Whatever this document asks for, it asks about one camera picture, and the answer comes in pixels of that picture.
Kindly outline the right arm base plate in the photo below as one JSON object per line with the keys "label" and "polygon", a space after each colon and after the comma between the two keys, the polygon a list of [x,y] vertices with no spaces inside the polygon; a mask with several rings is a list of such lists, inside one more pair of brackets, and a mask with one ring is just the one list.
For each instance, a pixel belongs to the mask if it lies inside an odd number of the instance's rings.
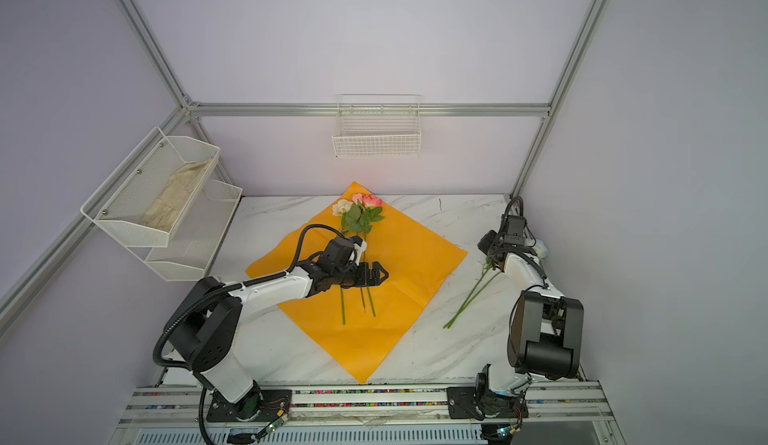
{"label": "right arm base plate", "polygon": [[451,419],[525,419],[528,407],[521,398],[478,392],[474,387],[449,387],[448,412]]}

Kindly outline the white fake rose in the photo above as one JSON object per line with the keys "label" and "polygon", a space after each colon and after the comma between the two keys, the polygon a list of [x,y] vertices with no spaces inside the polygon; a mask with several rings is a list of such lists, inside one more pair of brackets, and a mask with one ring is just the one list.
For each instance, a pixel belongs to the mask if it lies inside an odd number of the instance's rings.
{"label": "white fake rose", "polygon": [[549,250],[543,241],[530,238],[525,240],[523,246],[491,245],[490,248],[495,252],[495,255],[485,258],[480,277],[453,316],[443,325],[443,329],[450,329],[466,309],[496,278],[502,274],[512,272],[514,266],[517,266],[523,275],[533,275],[533,279],[529,279],[529,284],[525,287],[525,290],[549,290],[552,288],[551,281],[542,263],[549,254]]}

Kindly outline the lower white mesh shelf basket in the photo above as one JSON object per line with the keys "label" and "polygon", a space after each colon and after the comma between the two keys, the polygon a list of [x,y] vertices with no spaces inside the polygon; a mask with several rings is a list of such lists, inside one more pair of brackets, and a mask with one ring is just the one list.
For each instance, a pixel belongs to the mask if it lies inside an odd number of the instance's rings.
{"label": "lower white mesh shelf basket", "polygon": [[144,263],[167,282],[203,278],[240,203],[240,187],[210,179],[167,247],[153,248]]}

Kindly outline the aluminium rail front frame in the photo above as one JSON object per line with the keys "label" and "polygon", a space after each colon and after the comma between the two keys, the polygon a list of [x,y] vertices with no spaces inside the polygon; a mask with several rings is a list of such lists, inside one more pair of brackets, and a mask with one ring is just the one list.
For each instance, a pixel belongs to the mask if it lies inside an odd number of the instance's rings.
{"label": "aluminium rail front frame", "polygon": [[241,422],[195,386],[134,391],[113,444],[622,444],[597,382],[539,382],[486,417],[471,385],[296,386],[262,390]]}

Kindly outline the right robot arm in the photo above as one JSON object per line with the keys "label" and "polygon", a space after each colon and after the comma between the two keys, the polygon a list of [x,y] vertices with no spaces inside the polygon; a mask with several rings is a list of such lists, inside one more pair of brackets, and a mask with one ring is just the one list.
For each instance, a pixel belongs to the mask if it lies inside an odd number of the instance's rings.
{"label": "right robot arm", "polygon": [[525,217],[505,213],[499,229],[478,244],[503,275],[522,287],[510,312],[507,362],[488,364],[477,375],[476,393],[482,398],[520,399],[534,376],[555,381],[579,372],[584,307],[554,286],[527,232]]}

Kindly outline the white mesh shelf basket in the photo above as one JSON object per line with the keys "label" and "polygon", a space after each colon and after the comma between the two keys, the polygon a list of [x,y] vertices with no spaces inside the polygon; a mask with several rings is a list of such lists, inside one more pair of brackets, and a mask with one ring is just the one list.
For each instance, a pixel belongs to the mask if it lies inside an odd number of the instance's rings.
{"label": "white mesh shelf basket", "polygon": [[153,248],[144,263],[167,282],[203,278],[240,203],[240,187],[210,179],[167,247]]}
{"label": "white mesh shelf basket", "polygon": [[[166,247],[220,158],[220,148],[156,127],[81,206],[81,214],[126,248]],[[140,224],[169,176],[185,163],[211,160],[170,232]]]}

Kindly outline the upper white mesh shelf basket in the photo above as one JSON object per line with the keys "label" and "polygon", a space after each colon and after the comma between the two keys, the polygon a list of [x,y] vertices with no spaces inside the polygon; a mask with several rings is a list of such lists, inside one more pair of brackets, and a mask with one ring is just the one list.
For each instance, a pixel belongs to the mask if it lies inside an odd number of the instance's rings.
{"label": "upper white mesh shelf basket", "polygon": [[[81,206],[81,214],[126,248],[166,247],[220,158],[220,148],[156,127]],[[140,224],[169,176],[185,163],[211,160],[170,232]]]}

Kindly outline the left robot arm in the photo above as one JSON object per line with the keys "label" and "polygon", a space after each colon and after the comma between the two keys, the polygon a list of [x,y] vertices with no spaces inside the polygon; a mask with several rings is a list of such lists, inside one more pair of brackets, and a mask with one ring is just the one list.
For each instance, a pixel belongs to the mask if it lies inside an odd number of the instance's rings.
{"label": "left robot arm", "polygon": [[277,305],[311,298],[334,286],[377,287],[388,271],[367,262],[367,243],[360,237],[336,236],[326,247],[302,259],[299,242],[284,271],[232,284],[213,276],[199,280],[167,321],[152,359],[167,368],[182,368],[233,405],[259,395],[252,374],[234,351],[238,331],[247,320]]}

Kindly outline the pink fake rose spray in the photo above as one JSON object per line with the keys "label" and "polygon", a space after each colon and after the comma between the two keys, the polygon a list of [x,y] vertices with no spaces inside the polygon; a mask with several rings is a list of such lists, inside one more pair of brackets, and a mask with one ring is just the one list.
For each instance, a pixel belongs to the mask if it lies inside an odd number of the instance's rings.
{"label": "pink fake rose spray", "polygon": [[373,229],[373,224],[381,221],[383,216],[383,201],[372,194],[354,194],[350,201],[354,203],[346,215],[347,231],[345,235],[360,236],[367,240]]}

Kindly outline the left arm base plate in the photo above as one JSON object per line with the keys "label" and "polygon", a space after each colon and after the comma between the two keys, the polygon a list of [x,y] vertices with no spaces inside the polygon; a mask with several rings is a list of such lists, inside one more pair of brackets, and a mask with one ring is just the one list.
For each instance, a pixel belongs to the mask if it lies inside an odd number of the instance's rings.
{"label": "left arm base plate", "polygon": [[214,391],[205,418],[210,423],[268,423],[289,412],[292,397],[290,389],[261,389],[259,393],[249,392],[240,402],[230,403]]}

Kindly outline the cream fake rose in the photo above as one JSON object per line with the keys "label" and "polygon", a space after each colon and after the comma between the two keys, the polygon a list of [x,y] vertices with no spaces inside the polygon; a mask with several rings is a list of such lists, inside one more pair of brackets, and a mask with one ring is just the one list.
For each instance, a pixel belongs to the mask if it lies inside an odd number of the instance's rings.
{"label": "cream fake rose", "polygon": [[[345,234],[347,231],[346,215],[352,209],[354,203],[347,199],[340,199],[332,205],[332,213],[340,220],[340,231]],[[344,303],[344,294],[341,292],[341,310],[342,310],[342,323],[346,324],[346,312]]]}

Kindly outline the beige cloth in basket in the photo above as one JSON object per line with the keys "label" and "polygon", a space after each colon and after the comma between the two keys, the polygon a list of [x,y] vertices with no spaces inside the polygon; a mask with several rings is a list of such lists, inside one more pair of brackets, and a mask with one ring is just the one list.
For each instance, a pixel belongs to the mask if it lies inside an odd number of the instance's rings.
{"label": "beige cloth in basket", "polygon": [[170,232],[210,162],[211,160],[204,160],[185,163],[173,172],[161,193],[142,216],[140,224]]}

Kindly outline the orange wrapping paper sheet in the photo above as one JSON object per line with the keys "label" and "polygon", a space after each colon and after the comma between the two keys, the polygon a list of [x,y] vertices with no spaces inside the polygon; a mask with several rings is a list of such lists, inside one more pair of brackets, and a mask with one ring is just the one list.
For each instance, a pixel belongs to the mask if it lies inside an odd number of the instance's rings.
{"label": "orange wrapping paper sheet", "polygon": [[[245,273],[256,278],[285,269],[299,234],[309,223],[301,257],[322,250],[343,227],[332,212],[334,197],[247,197],[228,236],[251,259]],[[365,238],[366,257],[388,271],[368,290],[330,290],[288,301],[249,318],[237,335],[236,352],[255,379],[270,382],[363,383],[386,357],[468,253],[462,248],[470,224],[464,196],[397,196],[379,200],[381,219]]]}

